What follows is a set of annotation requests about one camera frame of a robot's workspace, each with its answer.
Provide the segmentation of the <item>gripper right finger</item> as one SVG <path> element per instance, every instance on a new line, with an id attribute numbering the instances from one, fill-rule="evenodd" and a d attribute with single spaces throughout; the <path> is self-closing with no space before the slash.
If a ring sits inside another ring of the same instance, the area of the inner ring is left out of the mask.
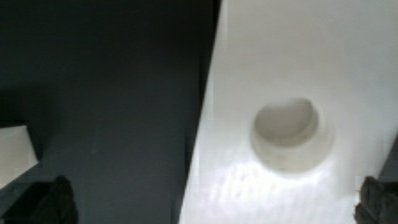
<path id="1" fill-rule="evenodd" d="M 355 224 L 398 224 L 398 182 L 363 178 L 353 219 Z"/>

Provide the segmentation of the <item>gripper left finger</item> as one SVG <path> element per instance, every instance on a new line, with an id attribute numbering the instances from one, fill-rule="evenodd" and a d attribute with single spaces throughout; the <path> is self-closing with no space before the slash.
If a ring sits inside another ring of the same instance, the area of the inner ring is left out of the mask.
<path id="1" fill-rule="evenodd" d="M 74 192 L 63 176 L 29 185 L 0 221 L 1 224 L 77 224 Z"/>

